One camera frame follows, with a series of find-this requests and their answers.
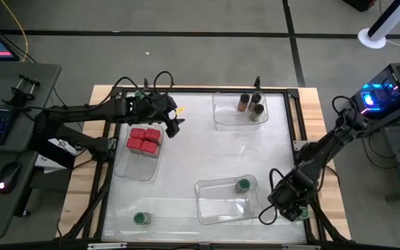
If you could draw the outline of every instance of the wooden table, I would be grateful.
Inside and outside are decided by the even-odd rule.
[[[90,98],[90,104],[99,103],[111,90],[110,85],[95,85]],[[204,88],[205,86],[177,86],[178,88]],[[298,88],[300,94],[300,102],[303,113],[303,119],[306,127],[306,133],[309,141],[317,141],[326,134],[326,128],[324,123],[324,117],[322,115],[322,109],[320,107],[319,96],[317,89],[315,88]],[[296,134],[299,135],[299,129],[297,125],[297,116],[293,113],[294,129]],[[103,133],[104,122],[86,122],[84,125],[84,134],[92,137],[100,137]],[[111,126],[110,136],[113,134],[113,127]],[[89,153],[84,153],[82,156],[76,159],[75,164],[82,163],[90,159]],[[92,188],[92,181],[95,173],[95,162],[80,166],[72,172],[69,187],[65,203],[62,209],[59,227],[63,234],[66,234],[70,228],[76,223],[76,221],[83,214],[84,210],[88,206],[90,190]],[[333,161],[328,164],[329,167],[334,169]],[[106,175],[107,164],[104,165],[101,173],[100,181],[104,180]],[[342,196],[338,185],[336,176],[330,171],[326,171],[325,183],[319,193],[319,200],[322,210],[326,216],[331,220],[331,223],[339,230],[339,232],[346,238],[350,238],[349,228],[347,219],[345,217],[345,210],[342,203]],[[95,210],[92,218],[92,227],[90,236],[95,232],[97,226],[99,211]],[[315,221],[314,214],[311,213],[311,225],[312,232],[316,238],[317,224]]]

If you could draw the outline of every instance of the red cube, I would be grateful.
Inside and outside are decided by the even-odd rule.
[[[143,141],[136,138],[129,138],[128,142],[126,143],[126,147],[131,150],[132,153],[139,153],[141,154]]]
[[[131,137],[136,139],[144,140],[144,135],[146,134],[146,129],[144,128],[132,128]]]
[[[144,141],[142,144],[142,153],[145,156],[157,158],[160,153],[160,148],[154,142]]]
[[[146,134],[144,135],[145,140],[148,140],[150,142],[155,142],[158,146],[161,145],[161,142],[163,140],[163,135],[158,129],[152,129],[148,128],[146,130]]]

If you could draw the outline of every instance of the clear plastic container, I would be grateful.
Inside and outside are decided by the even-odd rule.
[[[243,179],[249,181],[249,189],[238,192],[236,185]],[[199,221],[205,225],[253,219],[262,211],[257,180],[252,175],[199,181],[195,185],[195,194]]]
[[[154,128],[161,132],[163,139],[157,158],[152,158],[143,154],[132,153],[131,150],[126,147],[126,143],[130,138],[132,128]],[[127,137],[122,145],[122,153],[119,157],[118,164],[114,168],[114,175],[121,178],[131,178],[137,181],[149,181],[152,179],[152,176],[160,162],[163,147],[165,146],[164,134],[165,131],[163,130],[163,127],[159,125],[136,124],[128,126]]]
[[[264,110],[258,121],[250,120],[252,111],[248,108],[244,112],[237,110],[242,94],[223,94],[215,93],[212,97],[212,112],[214,114],[215,129],[218,131],[250,131],[258,130],[266,121],[268,121],[268,105],[265,95],[262,92],[254,92],[259,94],[261,100],[258,104],[263,105]]]

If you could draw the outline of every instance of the gray floor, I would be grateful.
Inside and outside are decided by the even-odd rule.
[[[289,3],[297,33],[355,34],[379,16],[378,4],[363,13],[341,0]],[[390,3],[383,0],[383,10]],[[26,29],[288,31],[279,0],[12,0],[9,4]],[[17,28],[1,4],[0,28]],[[392,33],[400,34],[400,24]],[[20,46],[24,44],[20,36],[10,38]],[[260,75],[265,86],[297,86],[288,38],[28,39],[30,54],[36,60],[63,66],[57,90],[68,105],[88,102],[95,84],[112,84],[123,75],[141,83],[144,77],[153,78],[165,69],[174,74],[179,85],[250,85]],[[351,96],[387,64],[400,62],[400,47],[392,44],[381,50],[366,49],[356,40],[298,39],[297,44],[305,84],[319,90],[327,129],[334,124],[335,113],[330,105],[334,96]],[[400,189],[395,173],[370,165],[360,141],[347,146],[335,162],[352,238],[361,243],[400,247],[400,202],[386,203],[383,198]],[[36,216],[14,221],[0,242],[54,237],[64,196],[56,195],[53,203],[36,200],[32,201],[38,204]]]

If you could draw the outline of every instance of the computer mouse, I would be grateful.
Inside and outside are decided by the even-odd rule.
[[[17,162],[8,163],[0,172],[0,193],[8,194],[15,189],[18,181],[21,164]]]

